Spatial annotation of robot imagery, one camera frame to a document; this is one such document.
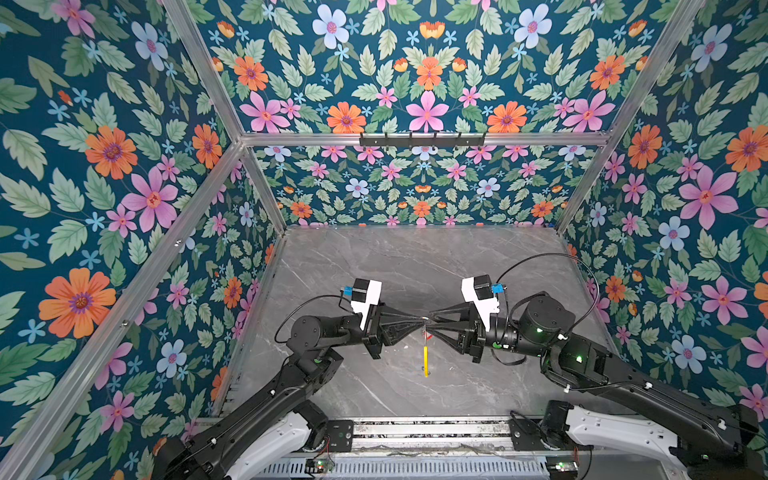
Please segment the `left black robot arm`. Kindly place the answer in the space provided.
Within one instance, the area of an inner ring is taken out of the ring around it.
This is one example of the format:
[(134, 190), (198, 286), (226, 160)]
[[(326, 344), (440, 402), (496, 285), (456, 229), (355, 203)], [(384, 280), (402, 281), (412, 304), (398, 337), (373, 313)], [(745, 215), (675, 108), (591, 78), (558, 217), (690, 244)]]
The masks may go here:
[(285, 342), (290, 354), (278, 373), (215, 425), (186, 440), (167, 441), (152, 478), (251, 479), (291, 452), (318, 448), (328, 418), (310, 399), (341, 366), (338, 348), (364, 345), (377, 359), (383, 347), (426, 322), (385, 305), (370, 306), (368, 314), (296, 319)]

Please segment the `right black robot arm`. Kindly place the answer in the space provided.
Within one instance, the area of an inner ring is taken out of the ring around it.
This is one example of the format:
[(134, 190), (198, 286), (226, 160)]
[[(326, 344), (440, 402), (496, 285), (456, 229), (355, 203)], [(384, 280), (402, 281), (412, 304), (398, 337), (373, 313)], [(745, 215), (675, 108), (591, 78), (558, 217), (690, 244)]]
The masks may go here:
[(519, 319), (498, 312), (497, 300), (469, 301), (434, 313), (427, 331), (480, 361), (485, 350), (537, 358), (542, 375), (566, 392), (610, 400), (631, 418), (553, 401), (543, 427), (554, 445), (569, 440), (657, 460), (690, 479), (762, 479), (762, 450), (750, 444), (759, 422), (742, 405), (717, 406), (645, 374), (600, 344), (571, 332), (575, 316), (545, 292), (519, 303)]

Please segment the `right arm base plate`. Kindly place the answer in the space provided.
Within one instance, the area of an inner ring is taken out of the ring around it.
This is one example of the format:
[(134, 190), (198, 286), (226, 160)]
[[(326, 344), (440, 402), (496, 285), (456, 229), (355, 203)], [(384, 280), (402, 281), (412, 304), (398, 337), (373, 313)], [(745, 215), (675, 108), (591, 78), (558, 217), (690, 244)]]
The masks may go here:
[(508, 421), (510, 439), (516, 451), (559, 451), (563, 445), (558, 440), (550, 440), (539, 427), (539, 424), (519, 416), (511, 417)]

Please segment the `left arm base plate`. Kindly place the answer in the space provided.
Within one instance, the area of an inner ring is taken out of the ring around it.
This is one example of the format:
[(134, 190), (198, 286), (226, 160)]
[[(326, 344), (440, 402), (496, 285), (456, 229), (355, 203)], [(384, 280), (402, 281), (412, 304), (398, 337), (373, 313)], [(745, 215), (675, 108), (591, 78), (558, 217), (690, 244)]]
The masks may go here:
[(313, 432), (310, 450), (320, 453), (347, 453), (352, 450), (355, 422), (353, 420), (329, 420)]

